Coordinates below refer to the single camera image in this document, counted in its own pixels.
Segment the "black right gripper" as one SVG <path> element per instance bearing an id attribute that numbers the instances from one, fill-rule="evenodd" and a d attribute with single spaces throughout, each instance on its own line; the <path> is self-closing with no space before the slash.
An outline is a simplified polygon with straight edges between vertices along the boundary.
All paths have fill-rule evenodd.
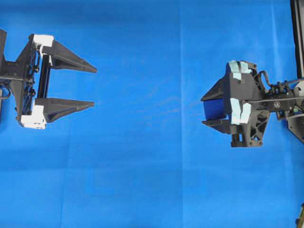
<path id="1" fill-rule="evenodd" d="M 266 71 L 257 71 L 257 66 L 246 61 L 229 61 L 225 77 L 201 98 L 202 102 L 225 99 L 228 119 L 206 120 L 202 123 L 221 133 L 232 135 L 232 147 L 259 147 L 270 117 L 266 95 L 271 87 Z"/>

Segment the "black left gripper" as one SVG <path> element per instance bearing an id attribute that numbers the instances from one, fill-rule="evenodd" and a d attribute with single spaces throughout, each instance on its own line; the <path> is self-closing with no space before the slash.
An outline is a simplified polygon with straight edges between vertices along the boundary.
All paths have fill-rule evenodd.
<path id="1" fill-rule="evenodd" d="M 24 128 L 44 129 L 47 123 L 93 107 L 94 102 L 59 98 L 36 98 L 34 74 L 39 71 L 40 59 L 49 56 L 51 69 L 71 69 L 96 73 L 97 69 L 77 56 L 51 35 L 31 34 L 15 61 L 4 56 L 7 32 L 0 31 L 0 87 L 8 91 L 0 99 L 14 96 L 16 121 Z"/>

